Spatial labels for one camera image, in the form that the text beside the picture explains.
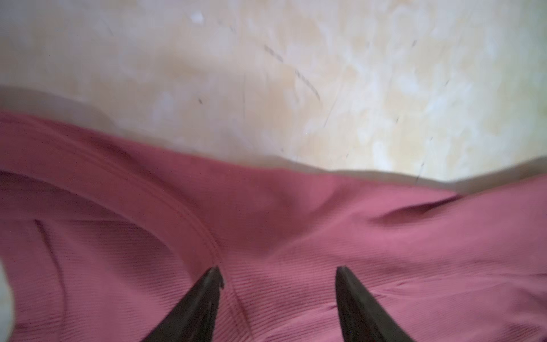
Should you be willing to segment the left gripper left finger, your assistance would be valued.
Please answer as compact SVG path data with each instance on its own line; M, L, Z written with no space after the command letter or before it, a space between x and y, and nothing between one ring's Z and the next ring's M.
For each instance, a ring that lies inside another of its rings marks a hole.
M211 342L224 280L219 267L206 270L144 342Z

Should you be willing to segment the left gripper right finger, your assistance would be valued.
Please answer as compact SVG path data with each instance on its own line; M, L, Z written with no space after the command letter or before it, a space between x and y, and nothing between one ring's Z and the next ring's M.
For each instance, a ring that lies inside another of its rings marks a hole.
M344 342L413 342L349 268L337 268L335 285Z

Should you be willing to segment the maroon tank top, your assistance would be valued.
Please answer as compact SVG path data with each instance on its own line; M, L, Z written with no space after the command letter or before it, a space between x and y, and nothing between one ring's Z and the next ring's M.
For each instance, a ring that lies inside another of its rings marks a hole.
M545 341L546 178L459 195L4 112L1 261L13 341L140 341L213 266L215 341L341 341L339 266L415 341Z

